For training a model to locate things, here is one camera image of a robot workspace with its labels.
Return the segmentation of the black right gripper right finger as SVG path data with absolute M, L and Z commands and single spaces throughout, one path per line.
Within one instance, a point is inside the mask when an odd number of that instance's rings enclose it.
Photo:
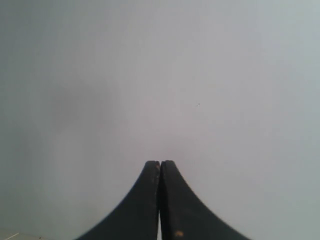
M 196 196 L 172 160 L 161 163 L 158 203 L 163 240 L 247 240 Z

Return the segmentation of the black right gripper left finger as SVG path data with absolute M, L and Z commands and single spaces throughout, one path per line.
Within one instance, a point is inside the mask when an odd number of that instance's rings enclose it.
M 101 222 L 80 240 L 156 240 L 159 226 L 160 163 L 147 161 L 133 187 Z

